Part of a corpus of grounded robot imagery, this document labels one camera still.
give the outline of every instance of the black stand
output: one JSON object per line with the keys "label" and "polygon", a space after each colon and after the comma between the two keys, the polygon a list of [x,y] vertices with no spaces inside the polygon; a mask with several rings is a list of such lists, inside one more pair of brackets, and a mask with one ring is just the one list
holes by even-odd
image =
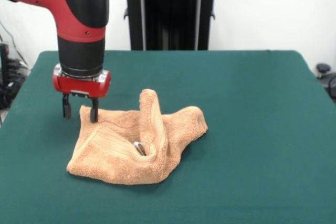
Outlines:
{"label": "black stand", "polygon": [[214,0],[127,0],[132,50],[207,50]]}

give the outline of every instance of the brown towel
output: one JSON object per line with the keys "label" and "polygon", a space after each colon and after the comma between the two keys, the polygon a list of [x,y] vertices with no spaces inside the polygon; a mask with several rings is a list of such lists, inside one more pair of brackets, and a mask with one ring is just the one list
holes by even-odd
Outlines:
{"label": "brown towel", "polygon": [[[112,184],[154,184],[166,179],[180,163],[186,146],[205,134],[202,111],[194,106],[161,115],[153,90],[140,94],[140,111],[99,110],[99,122],[80,109],[81,130],[67,166],[71,174]],[[134,142],[141,142],[141,156]]]}

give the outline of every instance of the green felt surface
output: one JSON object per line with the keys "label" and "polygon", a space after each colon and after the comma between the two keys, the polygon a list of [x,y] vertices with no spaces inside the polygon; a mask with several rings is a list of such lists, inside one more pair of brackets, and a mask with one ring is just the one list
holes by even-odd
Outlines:
{"label": "green felt surface", "polygon": [[157,185],[69,175],[80,129],[62,118],[43,53],[0,129],[0,223],[336,223],[336,110],[294,51],[108,51],[100,107],[200,107],[209,131]]}

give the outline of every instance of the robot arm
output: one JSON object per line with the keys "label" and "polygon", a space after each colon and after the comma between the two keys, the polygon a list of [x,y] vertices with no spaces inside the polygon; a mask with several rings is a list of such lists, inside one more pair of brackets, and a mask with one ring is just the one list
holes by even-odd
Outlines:
{"label": "robot arm", "polygon": [[10,0],[45,7],[57,27],[60,64],[54,69],[55,89],[64,94],[64,117],[71,117],[69,94],[91,98],[91,120],[98,119],[98,98],[106,96],[111,74],[103,70],[109,0]]}

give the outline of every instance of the black wire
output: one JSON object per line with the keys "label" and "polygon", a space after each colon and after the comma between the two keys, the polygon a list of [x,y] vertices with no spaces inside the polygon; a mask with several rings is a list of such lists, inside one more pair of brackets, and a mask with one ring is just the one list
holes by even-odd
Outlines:
{"label": "black wire", "polygon": [[7,28],[4,26],[4,24],[1,22],[1,20],[0,20],[0,25],[1,25],[2,28],[6,31],[6,33],[8,33],[8,35],[11,37],[12,42],[13,42],[13,46],[14,46],[14,48],[15,48],[17,54],[19,55],[20,59],[21,59],[26,65],[28,65],[28,63],[26,62],[26,60],[25,60],[25,59],[23,58],[23,56],[20,54],[19,50],[17,50],[17,47],[16,47],[16,45],[15,45],[15,41],[14,41],[14,37],[13,37],[13,35],[7,30]]}
{"label": "black wire", "polygon": [[27,76],[18,72],[22,68],[22,64],[18,59],[7,59],[6,75],[8,83],[13,83],[12,86],[0,86],[0,109],[10,108],[11,101],[16,97],[18,90],[25,82]]}

